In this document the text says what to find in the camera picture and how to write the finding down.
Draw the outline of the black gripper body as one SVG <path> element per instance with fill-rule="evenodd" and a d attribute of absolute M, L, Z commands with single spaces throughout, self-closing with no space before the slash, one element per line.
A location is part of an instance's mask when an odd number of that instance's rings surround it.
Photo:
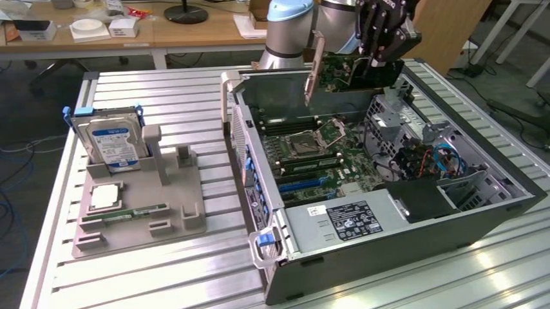
<path fill-rule="evenodd" d="M 392 31 L 405 19 L 413 20 L 415 0 L 377 0 L 371 3 L 375 5 L 375 20 L 380 21 L 383 30 Z"/>

